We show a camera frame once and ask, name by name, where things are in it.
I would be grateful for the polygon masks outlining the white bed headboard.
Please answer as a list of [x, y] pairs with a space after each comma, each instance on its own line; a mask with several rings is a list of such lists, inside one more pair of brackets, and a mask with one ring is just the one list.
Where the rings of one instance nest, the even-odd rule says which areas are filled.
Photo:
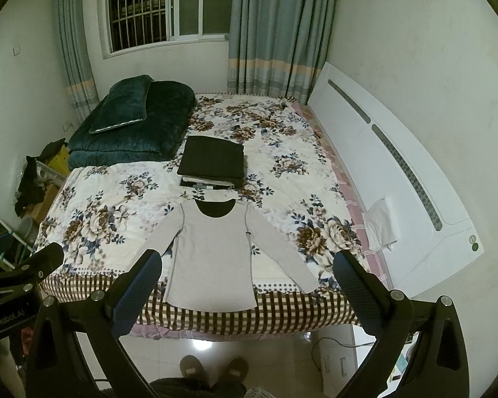
[[308, 106], [341, 157], [363, 215], [379, 199], [392, 201], [399, 240], [380, 252], [394, 288], [415, 297], [484, 252], [443, 171], [374, 96], [326, 63]]

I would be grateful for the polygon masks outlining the black folded clothes stack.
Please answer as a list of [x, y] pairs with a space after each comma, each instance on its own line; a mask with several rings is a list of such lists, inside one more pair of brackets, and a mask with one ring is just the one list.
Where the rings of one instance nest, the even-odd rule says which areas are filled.
[[189, 136], [177, 174], [186, 187], [239, 189], [244, 183], [244, 146], [206, 136]]

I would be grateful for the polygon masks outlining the pink mattress pad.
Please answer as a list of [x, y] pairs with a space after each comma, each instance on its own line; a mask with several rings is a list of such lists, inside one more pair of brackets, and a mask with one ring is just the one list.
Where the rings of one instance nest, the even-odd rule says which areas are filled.
[[371, 272], [379, 278], [387, 289], [392, 289], [393, 284], [382, 253], [373, 252], [369, 248], [369, 240], [363, 221], [363, 203], [361, 202], [359, 195], [354, 191], [352, 179], [345, 171], [344, 164], [342, 163], [341, 157], [338, 155], [334, 144], [328, 138], [326, 132], [308, 106], [300, 105], [298, 102], [294, 102], [291, 106], [298, 115], [304, 117], [308, 121], [310, 127], [319, 139], [327, 158], [331, 162], [335, 172], [338, 190], [344, 198], [345, 205], [351, 216], [351, 221], [353, 222], [352, 229], [359, 237], [363, 253], [368, 261]]

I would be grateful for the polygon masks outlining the left grey-blue curtain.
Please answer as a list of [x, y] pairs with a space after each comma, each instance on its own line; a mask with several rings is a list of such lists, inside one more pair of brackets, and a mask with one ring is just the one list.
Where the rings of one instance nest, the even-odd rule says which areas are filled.
[[88, 54], [82, 0], [52, 0], [52, 3], [65, 90], [78, 121], [83, 122], [100, 99]]

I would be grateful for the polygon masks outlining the beige long sleeve shirt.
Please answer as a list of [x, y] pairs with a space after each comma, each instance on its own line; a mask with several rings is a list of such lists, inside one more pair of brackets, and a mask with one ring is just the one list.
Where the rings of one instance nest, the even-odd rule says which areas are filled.
[[253, 309], [252, 247], [278, 263], [304, 293], [318, 281], [293, 243], [250, 203], [187, 200], [154, 228], [135, 256], [147, 250], [173, 250], [164, 300], [201, 312]]

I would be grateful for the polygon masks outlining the white folded cloth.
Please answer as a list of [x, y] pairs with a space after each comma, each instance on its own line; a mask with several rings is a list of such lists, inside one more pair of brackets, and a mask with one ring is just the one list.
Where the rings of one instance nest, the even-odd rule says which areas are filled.
[[399, 227], [396, 213], [390, 198], [377, 200], [363, 215], [363, 224], [368, 238], [369, 249], [380, 252], [393, 249], [399, 240]]

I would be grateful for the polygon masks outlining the grey-blue curtain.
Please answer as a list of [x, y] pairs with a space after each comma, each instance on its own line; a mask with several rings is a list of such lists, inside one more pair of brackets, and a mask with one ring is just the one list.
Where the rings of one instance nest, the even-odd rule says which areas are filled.
[[326, 61], [336, 0], [233, 0], [227, 91], [307, 103]]
[[52, 3], [65, 90], [78, 121], [83, 122], [100, 99], [88, 54], [82, 0], [52, 0]]

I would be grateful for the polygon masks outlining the window with metal bars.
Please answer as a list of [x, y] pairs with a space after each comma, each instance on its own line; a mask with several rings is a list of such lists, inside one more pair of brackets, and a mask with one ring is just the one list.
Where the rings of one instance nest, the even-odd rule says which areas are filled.
[[232, 0], [99, 0], [102, 55], [226, 40], [231, 5]]

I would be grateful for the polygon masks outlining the yellow cardboard box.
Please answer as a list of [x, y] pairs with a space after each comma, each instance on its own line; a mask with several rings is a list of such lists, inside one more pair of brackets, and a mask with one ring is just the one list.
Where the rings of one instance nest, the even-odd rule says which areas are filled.
[[37, 225], [40, 225], [45, 219], [58, 191], [70, 173], [68, 158], [68, 148], [62, 145], [60, 150], [51, 158], [43, 161], [36, 160], [36, 183], [44, 190], [44, 199], [30, 211], [31, 218]]

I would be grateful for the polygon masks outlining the right grey-blue curtain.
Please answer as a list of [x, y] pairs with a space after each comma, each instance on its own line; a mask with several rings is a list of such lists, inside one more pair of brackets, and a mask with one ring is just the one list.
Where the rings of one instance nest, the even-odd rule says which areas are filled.
[[326, 61], [336, 0], [233, 0], [227, 91], [307, 103]]

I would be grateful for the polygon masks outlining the dark green pillow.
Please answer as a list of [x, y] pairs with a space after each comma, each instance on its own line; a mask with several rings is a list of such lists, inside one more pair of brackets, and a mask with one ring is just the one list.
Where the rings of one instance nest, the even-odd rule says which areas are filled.
[[146, 99], [152, 82], [151, 76], [141, 75], [112, 85], [89, 133], [101, 134], [144, 121], [147, 116]]

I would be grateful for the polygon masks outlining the black clothes pile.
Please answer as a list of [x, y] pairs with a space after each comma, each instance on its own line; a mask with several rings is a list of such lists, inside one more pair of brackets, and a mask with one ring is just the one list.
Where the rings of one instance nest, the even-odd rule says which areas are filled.
[[43, 161], [54, 156], [62, 145], [68, 147], [64, 138], [47, 144], [38, 156], [26, 156], [26, 166], [16, 193], [15, 213], [23, 218], [31, 207], [44, 199], [44, 190], [36, 183], [36, 160]]

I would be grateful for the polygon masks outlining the dark green folded quilt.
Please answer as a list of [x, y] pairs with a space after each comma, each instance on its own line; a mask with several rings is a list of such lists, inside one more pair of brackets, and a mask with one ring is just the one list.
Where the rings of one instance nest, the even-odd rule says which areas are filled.
[[197, 98], [183, 83], [154, 81], [145, 100], [146, 118], [142, 121], [113, 128], [98, 134], [90, 129], [98, 116], [98, 105], [69, 140], [69, 168], [113, 166], [116, 164], [173, 159]]

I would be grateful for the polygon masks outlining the right dark slipper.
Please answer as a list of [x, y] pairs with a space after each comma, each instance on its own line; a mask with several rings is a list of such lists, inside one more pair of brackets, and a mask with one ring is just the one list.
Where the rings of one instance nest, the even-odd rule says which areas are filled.
[[237, 381], [243, 383], [249, 372], [249, 364], [243, 358], [231, 360], [220, 376], [222, 381]]

